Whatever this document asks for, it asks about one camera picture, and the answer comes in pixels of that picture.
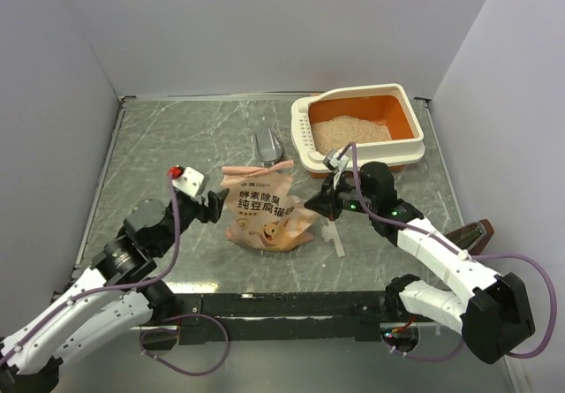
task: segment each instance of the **litter box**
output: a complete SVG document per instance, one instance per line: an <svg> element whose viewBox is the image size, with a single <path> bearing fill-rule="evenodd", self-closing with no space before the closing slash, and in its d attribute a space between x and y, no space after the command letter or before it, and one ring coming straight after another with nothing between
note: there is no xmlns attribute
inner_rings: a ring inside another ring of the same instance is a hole
<svg viewBox="0 0 565 393"><path fill-rule="evenodd" d="M398 84L338 88L292 103L292 143L300 162L313 177L329 173L324 155L316 150L311 124L349 116L386 125L392 140L358 144L359 166L384 162L392 169L418 162L424 156L424 134L404 89ZM346 154L351 159L351 152ZM347 170L352 170L351 161Z"/></svg>

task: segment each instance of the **gray marble tabletop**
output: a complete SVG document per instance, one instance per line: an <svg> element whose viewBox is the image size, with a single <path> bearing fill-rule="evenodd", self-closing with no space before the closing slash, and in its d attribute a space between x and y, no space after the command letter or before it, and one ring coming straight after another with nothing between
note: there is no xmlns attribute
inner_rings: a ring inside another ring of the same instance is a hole
<svg viewBox="0 0 565 393"><path fill-rule="evenodd" d="M306 199L319 190L321 180L306 173L290 138L290 105L296 97L247 99L124 103L83 265L116 235L139 200L169 200L165 173L170 166L192 166L208 174L208 187L218 190L223 165L258 165L252 133L260 126L274 130L286 156L296 163L290 192ZM424 132L426 154L395 174L396 188L440 231L451 231L460 220L428 110L421 101L412 106ZM224 232L231 221L226 211L217 225L195 222L185 232L177 265L166 278L174 292L372 291L383 290L392 278L407 273L439 283L416 259L374 232L364 215L347 213L336 222L346 253L342 258L322 239L322 218L310 229L314 241L290 253L261 252L229 242ZM170 254L161 259L159 268L169 259Z"/></svg>

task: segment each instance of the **white plastic tool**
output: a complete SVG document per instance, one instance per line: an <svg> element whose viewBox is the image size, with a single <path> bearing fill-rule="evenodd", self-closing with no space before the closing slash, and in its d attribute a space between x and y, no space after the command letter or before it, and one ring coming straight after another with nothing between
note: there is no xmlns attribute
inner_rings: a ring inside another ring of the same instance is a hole
<svg viewBox="0 0 565 393"><path fill-rule="evenodd" d="M316 97L302 97L292 103L291 107L291 135L292 143L298 151L300 162L313 173L329 173L324 165L324 155L316 150L312 136L312 128L308 117L310 105L323 100L346 99L351 97L369 97L376 95L391 95L395 97L403 108L406 120L414 134L414 138L406 140L381 141L378 143L358 144L358 165L367 162L384 162L388 166L401 166L418 162L424 156L424 134L414 110L404 92L398 84L382 84L377 86L338 88ZM346 155L351 159L351 151ZM352 170L349 162L346 170Z"/></svg>
<svg viewBox="0 0 565 393"><path fill-rule="evenodd" d="M330 240L334 242L335 252L337 253L337 256L339 256L340 258L345 256L345 250L343 249L342 240L339 238L339 233L337 232L335 222L328 221L328 225L322 227L321 229L321 236L326 242Z"/></svg>

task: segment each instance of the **cat litter bag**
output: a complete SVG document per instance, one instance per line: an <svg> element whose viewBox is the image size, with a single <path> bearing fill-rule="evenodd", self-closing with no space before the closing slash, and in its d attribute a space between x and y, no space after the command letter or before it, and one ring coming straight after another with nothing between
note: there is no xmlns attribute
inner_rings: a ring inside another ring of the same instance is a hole
<svg viewBox="0 0 565 393"><path fill-rule="evenodd" d="M293 161L271 168L226 166L222 187L230 189L225 205L234 215L228 238L242 246L288 252L313 239L306 231L318 214L304 207L296 196L287 196L291 174L278 170L291 168Z"/></svg>

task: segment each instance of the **gray wall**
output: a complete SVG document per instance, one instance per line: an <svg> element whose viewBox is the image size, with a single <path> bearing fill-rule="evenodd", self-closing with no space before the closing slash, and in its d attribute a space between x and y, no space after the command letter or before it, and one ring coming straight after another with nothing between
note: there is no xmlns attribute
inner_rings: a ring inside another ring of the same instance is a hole
<svg viewBox="0 0 565 393"><path fill-rule="evenodd" d="M63 0L0 0L0 336L68 280L117 106Z"/></svg>
<svg viewBox="0 0 565 393"><path fill-rule="evenodd" d="M487 0L432 101L433 120L463 215L489 218L490 253L538 260L565 293L563 68L565 0ZM548 299L537 273L506 263L527 283L538 334ZM565 325L525 361L535 391L565 391Z"/></svg>
<svg viewBox="0 0 565 393"><path fill-rule="evenodd" d="M485 0L66 0L120 95L432 97Z"/></svg>

